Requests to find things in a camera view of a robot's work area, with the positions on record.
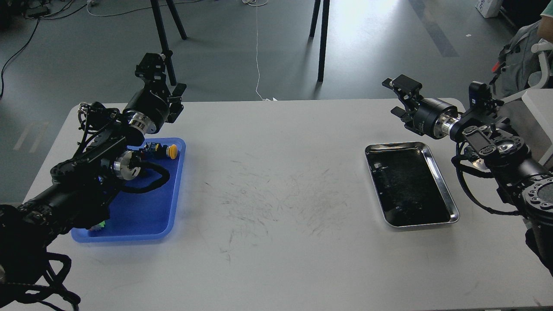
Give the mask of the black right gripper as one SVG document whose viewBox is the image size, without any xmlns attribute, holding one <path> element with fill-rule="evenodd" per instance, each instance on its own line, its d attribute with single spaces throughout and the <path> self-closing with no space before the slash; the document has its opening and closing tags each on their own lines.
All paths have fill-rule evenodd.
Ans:
<svg viewBox="0 0 553 311">
<path fill-rule="evenodd" d="M 403 122 L 405 128 L 419 136 L 441 139 L 449 136 L 452 126 L 459 121 L 458 108 L 436 98 L 423 98 L 422 83 L 408 76 L 386 78 L 382 85 L 392 90 L 404 105 L 391 109 L 391 114 Z"/>
</svg>

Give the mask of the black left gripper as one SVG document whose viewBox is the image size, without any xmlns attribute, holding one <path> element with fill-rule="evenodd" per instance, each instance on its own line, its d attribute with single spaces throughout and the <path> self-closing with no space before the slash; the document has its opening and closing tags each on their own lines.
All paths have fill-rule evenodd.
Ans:
<svg viewBox="0 0 553 311">
<path fill-rule="evenodd" d="M 123 116 L 142 135 L 158 133 L 164 123 L 174 123 L 184 109 L 181 101 L 187 85 L 177 83 L 169 92 L 165 59 L 164 54 L 145 53 L 136 65 L 136 77 L 142 79 L 144 87 L 127 104 Z"/>
</svg>

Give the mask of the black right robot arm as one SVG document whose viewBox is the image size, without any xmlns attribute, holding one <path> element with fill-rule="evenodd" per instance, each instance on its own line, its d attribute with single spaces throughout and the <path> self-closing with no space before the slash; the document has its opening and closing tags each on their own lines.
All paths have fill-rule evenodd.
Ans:
<svg viewBox="0 0 553 311">
<path fill-rule="evenodd" d="M 551 271 L 552 172 L 533 159 L 531 148 L 512 128 L 510 119 L 498 116 L 498 108 L 504 103 L 493 97 L 490 86 L 470 83 L 470 105 L 460 113 L 446 101 L 423 97 L 421 83 L 405 75 L 387 78 L 382 85 L 403 104 L 391 112 L 407 130 L 435 140 L 448 136 L 456 143 L 451 162 L 466 195 L 490 214 L 522 216 L 527 224 L 528 248 Z M 468 189 L 464 173 L 494 178 L 502 201 L 516 210 L 499 211 L 482 205 Z"/>
</svg>

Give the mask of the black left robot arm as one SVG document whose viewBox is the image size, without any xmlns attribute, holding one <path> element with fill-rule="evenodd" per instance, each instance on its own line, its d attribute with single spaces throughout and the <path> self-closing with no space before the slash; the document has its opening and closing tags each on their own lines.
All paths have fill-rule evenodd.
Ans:
<svg viewBox="0 0 553 311">
<path fill-rule="evenodd" d="M 107 108 L 99 102 L 79 105 L 83 136 L 73 157 L 50 170 L 52 185 L 20 206 L 1 205 L 1 306 L 17 301 L 47 302 L 59 295 L 79 309 L 80 297 L 63 282 L 71 268 L 67 255 L 47 247 L 73 228 L 96 228 L 109 219 L 109 205 L 120 193 L 144 194 L 164 186 L 170 172 L 146 157 L 176 157 L 175 147 L 144 144 L 163 124 L 174 123 L 186 90 L 166 84 L 168 54 L 146 53 L 136 67 L 144 87 L 127 106 Z"/>
</svg>

